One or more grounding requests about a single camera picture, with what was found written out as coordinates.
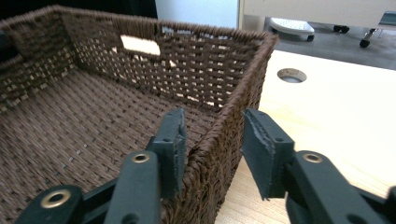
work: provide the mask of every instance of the bolt hole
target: bolt hole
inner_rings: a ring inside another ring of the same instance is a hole
[[[314,162],[314,163],[322,162],[322,158],[320,156],[315,155],[315,154],[304,154],[304,159],[306,161],[310,161],[310,162]]]
[[[347,217],[347,220],[350,223],[353,223],[353,224],[367,224],[366,220],[364,220],[360,216],[356,216],[356,215],[353,215],[353,214],[348,214],[346,217]]]
[[[139,220],[136,214],[128,214],[122,218],[122,224],[136,224]]]
[[[49,201],[52,203],[59,202],[64,196],[62,194],[55,194],[49,198]]]
[[[132,158],[132,161],[134,161],[134,162],[145,162],[148,160],[149,160],[149,155],[147,155],[147,154],[138,154]]]
[[[41,200],[41,206],[43,208],[54,208],[58,207],[69,200],[71,197],[71,193],[67,189],[58,189],[55,190],[51,193],[49,193],[47,196],[45,196]]]

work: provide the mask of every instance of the white object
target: white object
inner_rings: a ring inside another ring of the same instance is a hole
[[[315,29],[306,21],[284,20],[271,18],[270,25],[279,32],[290,35],[314,35]]]

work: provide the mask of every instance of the basket bottom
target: basket bottom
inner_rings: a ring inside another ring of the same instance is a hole
[[[0,114],[0,223],[13,222],[42,190],[72,184],[87,191],[111,180],[175,107],[186,110],[189,153],[216,112],[79,69]]]

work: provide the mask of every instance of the wall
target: wall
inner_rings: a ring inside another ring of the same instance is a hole
[[[236,28],[239,0],[157,0],[158,19]]]

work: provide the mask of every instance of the basket side wall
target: basket side wall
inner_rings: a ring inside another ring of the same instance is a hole
[[[167,208],[163,209],[165,223],[215,222],[242,156],[242,111],[247,107],[259,107],[262,84],[275,42],[274,36],[267,37],[212,130],[202,144],[192,150],[183,179],[183,194],[174,201],[163,202]]]
[[[63,9],[62,18],[80,68],[216,112],[260,45],[228,29],[85,10]],[[125,49],[121,35],[154,41],[161,54]]]
[[[0,21],[0,29],[19,52],[0,64],[0,113],[76,67],[75,53],[56,11],[46,8]]]

